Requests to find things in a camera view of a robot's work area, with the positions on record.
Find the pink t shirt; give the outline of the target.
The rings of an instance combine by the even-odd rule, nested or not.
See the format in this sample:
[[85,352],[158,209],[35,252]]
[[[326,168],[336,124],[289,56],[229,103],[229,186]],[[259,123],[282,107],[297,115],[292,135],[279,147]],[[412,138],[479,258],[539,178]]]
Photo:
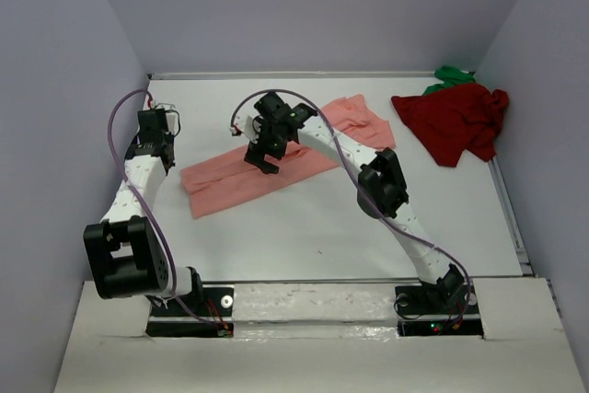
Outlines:
[[[322,111],[335,129],[361,144],[377,150],[396,146],[389,122],[368,108],[363,95],[334,99]],[[180,171],[193,218],[253,201],[338,166],[317,151],[290,143],[282,159],[270,160],[279,172],[264,174],[245,162],[246,151],[243,145]]]

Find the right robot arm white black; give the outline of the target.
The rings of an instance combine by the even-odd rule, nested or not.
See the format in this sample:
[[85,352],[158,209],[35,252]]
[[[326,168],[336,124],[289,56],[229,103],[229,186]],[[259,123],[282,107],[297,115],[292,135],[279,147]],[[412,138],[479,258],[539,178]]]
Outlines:
[[245,161],[262,173],[279,172],[272,162],[296,143],[329,158],[346,171],[363,212],[387,227],[409,257],[421,284],[419,300],[429,310],[449,311],[455,322],[467,312],[472,282],[465,266],[435,245],[410,206],[408,186],[396,152],[377,150],[337,130],[309,98],[292,107],[282,89],[249,96],[257,112],[242,116],[234,110],[230,131],[248,139]]

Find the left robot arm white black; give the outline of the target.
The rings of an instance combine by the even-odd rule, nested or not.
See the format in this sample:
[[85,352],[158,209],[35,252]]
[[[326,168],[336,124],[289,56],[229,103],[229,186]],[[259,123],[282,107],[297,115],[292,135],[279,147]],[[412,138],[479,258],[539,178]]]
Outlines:
[[158,106],[138,112],[138,132],[124,156],[114,201],[83,241],[98,295],[103,299],[142,295],[153,300],[176,298],[195,308],[204,301],[200,275],[167,257],[152,224],[156,194],[175,166],[174,141],[179,112]]

